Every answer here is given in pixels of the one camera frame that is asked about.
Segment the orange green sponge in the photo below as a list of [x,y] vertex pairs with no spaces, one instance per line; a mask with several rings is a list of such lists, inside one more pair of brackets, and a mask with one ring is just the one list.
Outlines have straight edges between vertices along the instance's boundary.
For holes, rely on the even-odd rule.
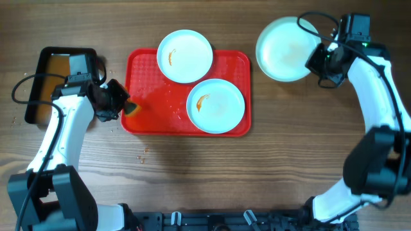
[[128,98],[124,103],[123,111],[126,117],[133,117],[141,111],[141,106]]

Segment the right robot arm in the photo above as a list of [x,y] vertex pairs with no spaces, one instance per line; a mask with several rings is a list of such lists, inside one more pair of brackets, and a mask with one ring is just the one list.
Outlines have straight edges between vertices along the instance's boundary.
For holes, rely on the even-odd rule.
[[371,19],[348,13],[332,20],[336,29],[306,62],[324,88],[345,80],[353,85],[365,123],[365,135],[344,162],[343,177],[325,193],[311,197],[299,211],[304,226],[331,227],[367,205],[389,208],[410,194],[410,116],[392,79],[390,55],[373,43]]

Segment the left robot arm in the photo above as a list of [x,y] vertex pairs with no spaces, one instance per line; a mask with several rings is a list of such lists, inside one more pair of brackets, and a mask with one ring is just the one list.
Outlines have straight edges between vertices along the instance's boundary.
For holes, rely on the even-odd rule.
[[93,118],[117,120],[140,106],[117,80],[107,80],[95,54],[69,55],[70,73],[61,76],[47,102],[49,124],[25,173],[11,175],[8,195],[16,230],[140,230],[127,204],[98,205],[78,174],[85,133]]

